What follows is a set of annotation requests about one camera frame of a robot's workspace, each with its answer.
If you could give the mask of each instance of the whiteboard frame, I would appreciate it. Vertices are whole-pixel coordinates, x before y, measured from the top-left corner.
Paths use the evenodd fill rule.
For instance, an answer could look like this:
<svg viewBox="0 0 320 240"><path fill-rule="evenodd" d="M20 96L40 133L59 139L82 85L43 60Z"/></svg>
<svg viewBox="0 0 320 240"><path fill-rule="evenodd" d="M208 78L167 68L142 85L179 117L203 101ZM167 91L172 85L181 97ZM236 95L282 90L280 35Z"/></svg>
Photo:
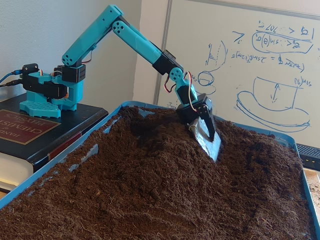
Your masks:
<svg viewBox="0 0 320 240"><path fill-rule="evenodd" d="M320 15L294 12L294 11L286 11L286 10L280 10L280 9L275 9L275 8L266 8L266 7L260 7L260 6L254 6L254 5L239 4L239 3L232 3L232 2L227 2L227 1L217 1L217 0L185 0L185 1L197 2L197 3L202 3L202 4L214 4L214 5L220 5L220 6L225 6L225 7L231 7L231 8L246 9L246 10L259 11L259 12L270 13L270 14L279 14L279 15L284 15L284 16L291 16L291 17L298 17L298 18L303 18L303 19L312 19L312 20L320 21ZM162 51L164 51L167 46L172 2L173 2L173 0L168 0L168 6L167 6L167 10L166 10L166 18L165 18L165 24L164 24L164 31L163 31L163 38L162 38L162 46L161 46ZM155 85L155 95L154 95L154 99L153 99L153 104L155 104L155 105L158 105L158 102L159 102L161 79L162 79L162 75L160 73L158 73L157 78L156 78L156 85Z"/></svg>

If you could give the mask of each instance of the teal perforated base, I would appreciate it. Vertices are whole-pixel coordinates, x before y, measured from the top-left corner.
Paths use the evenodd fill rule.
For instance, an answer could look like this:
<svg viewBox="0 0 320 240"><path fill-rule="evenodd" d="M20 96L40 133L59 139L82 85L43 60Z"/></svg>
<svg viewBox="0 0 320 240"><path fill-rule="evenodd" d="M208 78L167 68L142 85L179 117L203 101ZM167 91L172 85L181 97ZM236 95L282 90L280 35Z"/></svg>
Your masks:
<svg viewBox="0 0 320 240"><path fill-rule="evenodd" d="M61 110L58 108L57 105L54 105L50 102L34 102L26 100L20 102L20 110L25 111L32 117L61 117Z"/></svg>

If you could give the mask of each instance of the book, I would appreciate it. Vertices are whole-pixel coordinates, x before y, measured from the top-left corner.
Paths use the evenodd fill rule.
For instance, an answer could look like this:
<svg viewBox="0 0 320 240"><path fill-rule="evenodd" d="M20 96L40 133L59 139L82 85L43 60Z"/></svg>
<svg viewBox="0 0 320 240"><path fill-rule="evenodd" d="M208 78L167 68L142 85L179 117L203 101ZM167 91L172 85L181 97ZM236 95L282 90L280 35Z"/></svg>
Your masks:
<svg viewBox="0 0 320 240"><path fill-rule="evenodd" d="M101 107L77 104L60 118L20 111L22 94L0 102L0 189L11 191L108 115Z"/></svg>

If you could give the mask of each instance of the soil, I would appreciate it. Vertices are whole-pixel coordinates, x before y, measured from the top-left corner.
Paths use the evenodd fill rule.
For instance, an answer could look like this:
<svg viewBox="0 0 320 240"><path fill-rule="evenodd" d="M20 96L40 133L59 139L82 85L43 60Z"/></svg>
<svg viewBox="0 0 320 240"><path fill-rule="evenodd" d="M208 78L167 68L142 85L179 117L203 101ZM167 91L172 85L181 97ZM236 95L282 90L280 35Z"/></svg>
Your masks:
<svg viewBox="0 0 320 240"><path fill-rule="evenodd" d="M148 111L122 108L1 210L0 239L316 239L293 150L217 121L214 164L174 111Z"/></svg>

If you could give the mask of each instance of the blue cable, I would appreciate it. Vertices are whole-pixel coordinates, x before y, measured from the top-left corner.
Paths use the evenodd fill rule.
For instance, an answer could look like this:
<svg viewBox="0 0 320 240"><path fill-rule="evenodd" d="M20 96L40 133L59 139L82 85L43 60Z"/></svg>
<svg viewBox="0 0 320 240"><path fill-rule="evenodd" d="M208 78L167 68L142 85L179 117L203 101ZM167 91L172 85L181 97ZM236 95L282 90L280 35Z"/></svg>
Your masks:
<svg viewBox="0 0 320 240"><path fill-rule="evenodd" d="M3 78L1 78L0 83L2 83L7 77L9 77L11 75L19 75L19 74L22 74L22 73L23 73L22 69L14 70L14 71L8 73L7 75L5 75Z"/></svg>
<svg viewBox="0 0 320 240"><path fill-rule="evenodd" d="M1 78L0 83L2 83L7 77L13 75L12 72L8 73L7 75L5 75L3 78Z"/></svg>

